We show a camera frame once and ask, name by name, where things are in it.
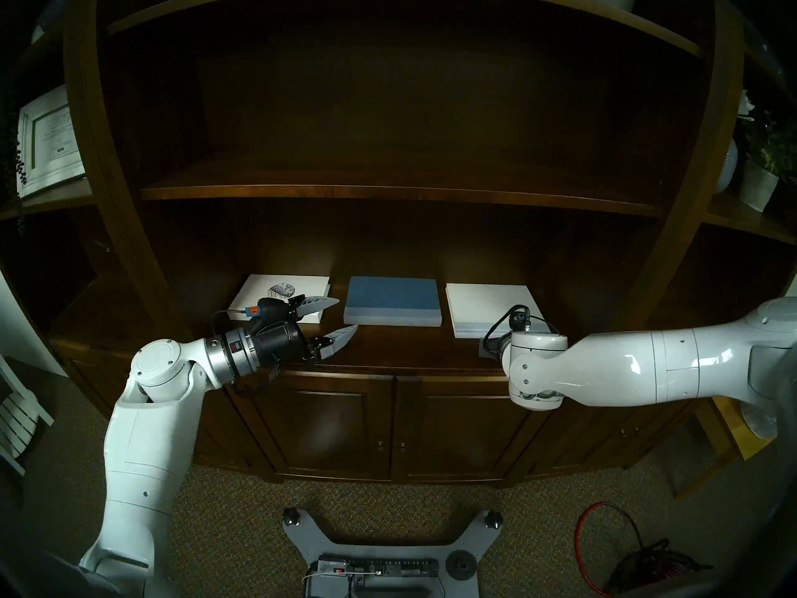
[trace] framed certificate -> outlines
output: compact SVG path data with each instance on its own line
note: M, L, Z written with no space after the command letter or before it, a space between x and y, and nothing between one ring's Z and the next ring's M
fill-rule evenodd
M85 175L77 149L72 116L62 85L19 111L20 156L27 178L22 184L17 174L20 198L42 188Z

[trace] red wire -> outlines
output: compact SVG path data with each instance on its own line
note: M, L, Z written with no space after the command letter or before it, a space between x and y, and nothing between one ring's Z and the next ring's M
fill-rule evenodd
M575 560L579 563L579 570L581 571L581 576L584 577L584 581L587 582L595 592L600 594L601 596L611 596L611 594L607 594L602 589L598 588L595 585L590 577L587 575L587 570L584 568L584 562L581 561L581 552L579 550L579 534L581 533L581 525L584 523L584 519L587 518L587 515L592 512L595 508L600 508L602 505L611 505L607 504L605 501L598 501L597 503L592 504L589 508L584 510L579 517L579 522L575 526Z

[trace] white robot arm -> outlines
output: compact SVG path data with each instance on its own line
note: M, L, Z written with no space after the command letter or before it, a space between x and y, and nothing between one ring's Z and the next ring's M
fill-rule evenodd
M797 298L770 300L729 324L592 334L569 349L566 336L529 327L501 352L509 395L528 409L555 409L564 396L622 407L722 395L774 413L767 379L797 342Z
M110 581L124 596L177 596L167 575L171 507L191 466L205 393L282 357L323 360L337 352L356 325L310 339L296 325L336 303L264 298L247 328L188 344L156 340L136 353L105 435L103 524L81 559L95 573L89 581Z

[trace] white flower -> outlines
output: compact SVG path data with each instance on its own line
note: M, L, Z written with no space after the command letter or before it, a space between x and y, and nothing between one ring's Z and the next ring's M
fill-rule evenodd
M742 120L749 120L754 121L753 118L747 117L750 111L756 108L756 106L750 102L750 99L747 98L747 90L742 90L742 97L739 99L739 111L736 113L737 117L740 117Z

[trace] white wall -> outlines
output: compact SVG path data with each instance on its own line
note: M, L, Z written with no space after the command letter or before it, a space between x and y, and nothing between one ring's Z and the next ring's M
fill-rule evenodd
M42 368L56 375L66 373L30 327L28 320L0 274L0 354Z

